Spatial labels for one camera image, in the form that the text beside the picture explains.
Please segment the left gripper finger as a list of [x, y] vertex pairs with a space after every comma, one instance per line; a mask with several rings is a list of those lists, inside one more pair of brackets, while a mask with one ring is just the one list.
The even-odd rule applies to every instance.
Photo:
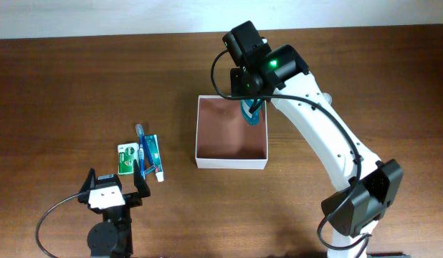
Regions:
[[133, 162], [133, 180], [134, 186], [137, 188], [138, 195], [141, 198], [149, 197], [151, 195], [151, 191], [140, 172], [140, 166], [137, 161]]
[[82, 187], [79, 191], [79, 196], [77, 200], [81, 204], [87, 204], [89, 199], [89, 191], [92, 190], [96, 185], [96, 176], [95, 169], [91, 168], [88, 172], [87, 178], [85, 182], [82, 184]]

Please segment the teal Listerine mouthwash bottle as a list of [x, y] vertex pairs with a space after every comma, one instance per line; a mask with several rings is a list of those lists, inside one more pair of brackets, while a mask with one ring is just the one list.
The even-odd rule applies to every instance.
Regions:
[[254, 99], [249, 100], [241, 100], [240, 101], [240, 108], [241, 113], [244, 119], [250, 124], [250, 125], [257, 125], [259, 123], [259, 110], [257, 110], [255, 113], [250, 113], [249, 108], [252, 104]]

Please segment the green white Dettol soap bar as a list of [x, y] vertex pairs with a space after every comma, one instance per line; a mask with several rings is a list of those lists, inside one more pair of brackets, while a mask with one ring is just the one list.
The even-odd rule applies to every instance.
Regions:
[[126, 143], [118, 145], [118, 174], [125, 176], [133, 174], [134, 162], [138, 161], [137, 143]]

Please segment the dark blue Dettol foam bottle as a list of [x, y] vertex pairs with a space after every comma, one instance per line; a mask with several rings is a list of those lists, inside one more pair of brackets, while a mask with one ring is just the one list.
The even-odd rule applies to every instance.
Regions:
[[328, 103], [329, 105], [332, 104], [333, 99], [332, 99], [332, 97], [330, 96], [330, 94], [328, 94], [328, 93], [326, 93], [326, 92], [323, 92], [323, 93], [322, 93], [322, 96], [325, 98], [325, 100], [327, 101], [327, 103]]

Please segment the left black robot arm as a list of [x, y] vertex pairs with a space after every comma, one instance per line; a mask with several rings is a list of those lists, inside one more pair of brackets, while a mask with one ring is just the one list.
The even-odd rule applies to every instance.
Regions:
[[133, 163], [133, 183], [136, 191], [123, 193], [117, 174], [97, 177], [95, 170], [90, 169], [79, 191], [78, 201], [103, 217], [103, 220], [94, 225], [87, 235], [87, 246], [91, 257], [132, 256], [130, 210], [142, 206], [143, 199], [151, 195], [136, 161]]

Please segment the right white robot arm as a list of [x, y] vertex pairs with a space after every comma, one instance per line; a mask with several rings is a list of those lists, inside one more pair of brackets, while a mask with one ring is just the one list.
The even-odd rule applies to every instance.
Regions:
[[254, 123], [271, 102], [314, 150], [336, 189], [321, 203], [317, 228], [328, 257], [367, 257], [373, 230], [399, 190], [402, 167], [394, 159], [383, 162], [355, 136], [290, 45], [224, 44], [236, 64], [229, 99], [240, 102], [244, 119]]

